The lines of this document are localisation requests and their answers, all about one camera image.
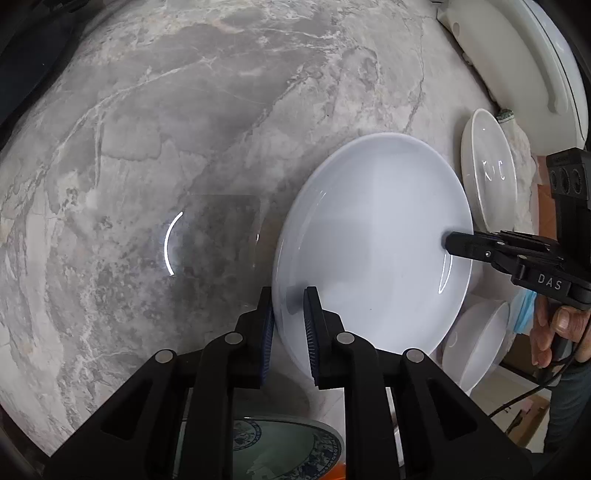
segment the das logo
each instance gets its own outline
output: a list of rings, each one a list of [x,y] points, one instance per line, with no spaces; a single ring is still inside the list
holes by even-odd
[[[562,280],[555,280],[552,277],[548,277],[548,280],[546,280],[546,276],[543,273],[541,273],[538,277],[538,283],[543,283],[547,287],[553,288],[555,290],[560,290]]]

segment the blue and white plate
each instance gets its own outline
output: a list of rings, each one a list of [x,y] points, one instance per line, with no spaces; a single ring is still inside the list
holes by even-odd
[[[338,432],[318,421],[256,417],[234,421],[234,480],[318,480],[343,451]]]

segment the human hand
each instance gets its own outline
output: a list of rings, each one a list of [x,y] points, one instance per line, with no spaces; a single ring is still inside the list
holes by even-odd
[[[550,345],[554,335],[580,342],[591,312],[582,312],[574,307],[561,306],[548,318],[548,298],[538,295],[535,298],[534,325],[530,332],[531,363],[540,368],[547,367],[552,361]],[[574,357],[577,362],[586,362],[591,358],[591,333],[588,332]]]

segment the ceramic plate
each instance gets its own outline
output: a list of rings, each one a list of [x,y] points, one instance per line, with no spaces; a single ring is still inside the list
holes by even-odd
[[[462,134],[462,178],[478,228],[512,231],[517,209],[515,165],[499,122],[483,108],[474,112]]]
[[[443,371],[464,392],[471,392],[493,364],[508,321],[507,302],[482,299],[453,326],[443,349]]]
[[[339,434],[323,423],[294,417],[234,421],[234,480],[318,480],[343,451]]]
[[[331,155],[298,194],[275,254],[276,325],[300,369],[310,375],[307,286],[376,348],[431,353],[470,278],[471,260],[442,246],[450,231],[472,233],[470,209],[452,168],[427,144],[373,134]]]

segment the marble countertop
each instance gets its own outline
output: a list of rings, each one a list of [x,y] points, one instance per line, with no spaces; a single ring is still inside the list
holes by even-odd
[[[253,308],[334,150],[404,132],[457,170],[480,107],[427,0],[129,2],[0,154],[2,406],[52,453],[153,353],[202,348]],[[278,339],[272,355],[242,404],[344,433],[342,392],[316,391]]]

